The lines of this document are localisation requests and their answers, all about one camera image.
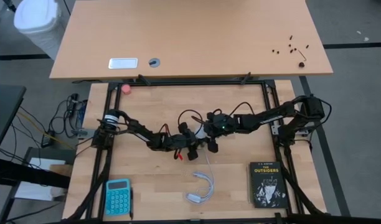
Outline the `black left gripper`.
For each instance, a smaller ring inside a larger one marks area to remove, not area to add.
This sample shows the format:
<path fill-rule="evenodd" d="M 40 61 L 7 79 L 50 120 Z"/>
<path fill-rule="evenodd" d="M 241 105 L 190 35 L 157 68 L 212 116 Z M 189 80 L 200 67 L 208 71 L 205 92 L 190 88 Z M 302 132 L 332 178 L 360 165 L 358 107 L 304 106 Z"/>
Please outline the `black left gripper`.
<path fill-rule="evenodd" d="M 187 123 L 183 122 L 178 126 L 179 132 L 183 135 L 181 147 L 177 150 L 177 156 L 180 160 L 183 160 L 181 151 L 183 148 L 188 148 L 187 157 L 188 160 L 193 161 L 198 158 L 197 149 L 203 148 L 204 142 L 197 140 L 197 135 L 193 133 L 189 128 Z"/>

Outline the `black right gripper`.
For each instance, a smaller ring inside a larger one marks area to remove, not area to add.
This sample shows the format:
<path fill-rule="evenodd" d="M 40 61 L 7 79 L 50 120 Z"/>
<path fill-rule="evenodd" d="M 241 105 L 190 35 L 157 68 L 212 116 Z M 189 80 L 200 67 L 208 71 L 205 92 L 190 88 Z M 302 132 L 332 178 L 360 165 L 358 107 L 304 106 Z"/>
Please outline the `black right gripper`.
<path fill-rule="evenodd" d="M 207 113 L 207 120 L 204 123 L 205 133 L 208 137 L 205 138 L 205 142 L 207 143 L 207 149 L 210 152 L 217 153 L 219 148 L 216 143 L 215 137 L 217 134 L 217 128 L 214 124 L 214 119 L 218 118 L 218 116 L 222 113 L 222 111 L 213 111 Z"/>

